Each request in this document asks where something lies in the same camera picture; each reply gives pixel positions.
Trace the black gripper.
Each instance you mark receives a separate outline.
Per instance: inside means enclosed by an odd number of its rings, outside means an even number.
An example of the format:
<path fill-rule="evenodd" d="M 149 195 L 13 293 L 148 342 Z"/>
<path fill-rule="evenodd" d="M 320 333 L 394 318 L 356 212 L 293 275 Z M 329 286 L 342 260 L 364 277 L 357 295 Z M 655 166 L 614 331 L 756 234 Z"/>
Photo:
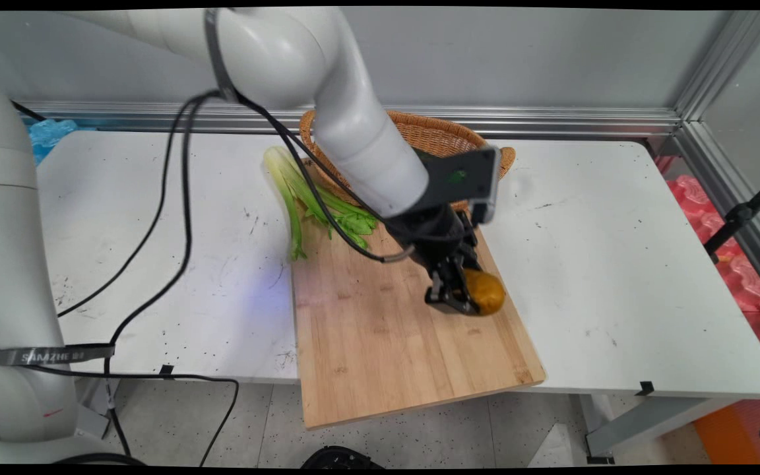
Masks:
<path fill-rule="evenodd" d="M 386 219 L 385 226 L 399 245 L 414 248 L 411 259 L 430 274 L 426 304 L 447 315 L 480 314 L 464 273 L 465 269 L 483 271 L 467 212 L 441 205 Z"/>

